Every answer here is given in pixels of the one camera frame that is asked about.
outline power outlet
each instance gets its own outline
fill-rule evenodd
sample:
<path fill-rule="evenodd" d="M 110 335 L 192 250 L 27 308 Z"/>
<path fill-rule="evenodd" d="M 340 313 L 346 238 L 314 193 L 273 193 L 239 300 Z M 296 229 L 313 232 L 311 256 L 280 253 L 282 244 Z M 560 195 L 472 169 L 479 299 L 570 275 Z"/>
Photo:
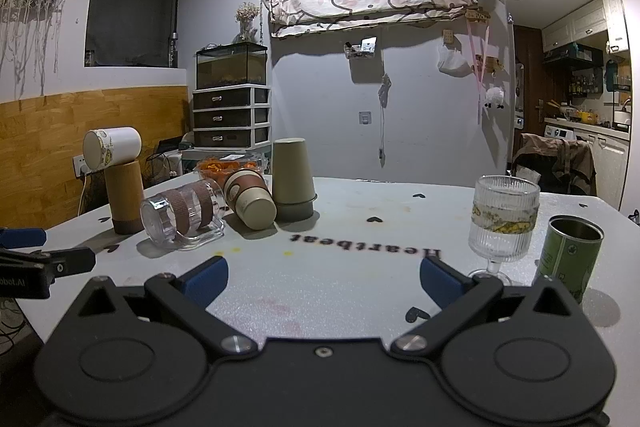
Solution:
<path fill-rule="evenodd" d="M 79 179 L 83 174 L 89 174 L 91 169 L 84 161 L 84 155 L 74 156 L 74 172 L 76 173 L 76 179 Z"/>

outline can rim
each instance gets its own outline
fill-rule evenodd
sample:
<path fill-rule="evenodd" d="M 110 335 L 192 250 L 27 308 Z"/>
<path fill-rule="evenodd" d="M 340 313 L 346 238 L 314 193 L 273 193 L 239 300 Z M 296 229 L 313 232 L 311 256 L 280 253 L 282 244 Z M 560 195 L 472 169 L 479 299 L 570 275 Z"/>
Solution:
<path fill-rule="evenodd" d="M 572 221 L 580 221 L 582 224 L 584 224 L 587 227 L 590 227 L 591 229 L 595 230 L 600 237 L 598 239 L 582 239 L 580 237 L 574 237 L 573 235 L 569 235 L 567 233 L 561 232 L 560 230 L 556 229 L 556 227 L 554 227 L 554 221 L 558 221 L 559 219 L 569 219 L 569 220 L 572 220 Z M 579 241 L 580 243 L 590 243 L 590 244 L 594 244 L 595 245 L 595 244 L 601 242 L 604 239 L 604 231 L 601 229 L 601 227 L 599 227 L 595 223 L 592 223 L 588 219 L 584 219 L 583 217 L 579 217 L 579 216 L 567 216 L 565 214 L 559 214 L 558 216 L 552 216 L 549 219 L 549 226 L 554 230 L 554 232 L 556 232 L 559 235 L 562 235 L 562 237 L 567 237 L 567 238 L 571 239 L 572 241 Z"/>

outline white bag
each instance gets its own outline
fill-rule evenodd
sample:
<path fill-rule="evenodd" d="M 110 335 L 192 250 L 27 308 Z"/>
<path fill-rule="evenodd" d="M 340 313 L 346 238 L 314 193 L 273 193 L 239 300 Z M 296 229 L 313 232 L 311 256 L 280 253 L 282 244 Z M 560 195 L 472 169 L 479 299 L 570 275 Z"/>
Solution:
<path fill-rule="evenodd" d="M 451 76 L 467 76 L 473 72 L 461 52 L 457 49 L 449 49 L 444 44 L 440 47 L 438 69 Z"/>

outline wood wainscoting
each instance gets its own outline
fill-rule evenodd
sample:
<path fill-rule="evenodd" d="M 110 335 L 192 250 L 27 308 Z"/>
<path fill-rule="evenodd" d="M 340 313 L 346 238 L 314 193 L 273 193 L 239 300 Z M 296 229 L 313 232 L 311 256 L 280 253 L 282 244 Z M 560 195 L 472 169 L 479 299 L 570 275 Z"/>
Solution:
<path fill-rule="evenodd" d="M 73 156 L 90 129 L 135 127 L 142 150 L 186 132 L 186 86 L 129 87 L 0 104 L 0 227 L 48 229 L 76 216 Z"/>

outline white table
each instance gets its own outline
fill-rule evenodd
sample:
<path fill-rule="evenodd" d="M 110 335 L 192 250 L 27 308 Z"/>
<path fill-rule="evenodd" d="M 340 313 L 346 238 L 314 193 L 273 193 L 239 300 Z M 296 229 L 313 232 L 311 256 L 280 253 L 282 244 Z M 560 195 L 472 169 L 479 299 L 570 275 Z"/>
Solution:
<path fill-rule="evenodd" d="M 145 194 L 194 179 L 195 174 L 187 174 Z M 46 340 L 93 275 L 109 275 L 118 285 L 140 285 L 163 271 L 181 275 L 219 254 L 228 260 L 229 282 L 207 310 L 260 345 L 267 336 L 286 336 L 381 337 L 388 346 L 415 326 L 404 320 L 409 308 L 438 311 L 419 282 L 423 248 L 441 250 L 443 261 L 462 273 L 485 266 L 467 245 L 472 188 L 334 178 L 316 178 L 315 183 L 317 214 L 312 219 L 252 232 L 239 227 L 230 215 L 228 223 L 235 228 L 227 225 L 224 237 L 191 251 L 158 250 L 145 232 L 115 235 L 110 220 L 100 220 L 110 216 L 108 206 L 71 219 L 47 231 L 44 248 L 88 245 L 97 252 L 94 270 L 56 280 L 49 299 L 20 300 L 20 307 Z M 605 232 L 583 308 L 618 368 L 605 409 L 611 426 L 636 425 L 640 417 L 640 227 L 598 198 L 542 194 L 529 254 L 504 265 L 513 280 L 531 282 L 546 224 L 555 214 L 585 217 Z M 367 222 L 373 216 L 383 222 Z M 334 243 L 322 245 L 321 239 Z M 337 246 L 338 241 L 351 242 L 349 250 L 344 249 L 347 243 Z M 119 247 L 111 253 L 104 250 L 115 244 Z M 417 253 L 404 253 L 412 249 Z"/>

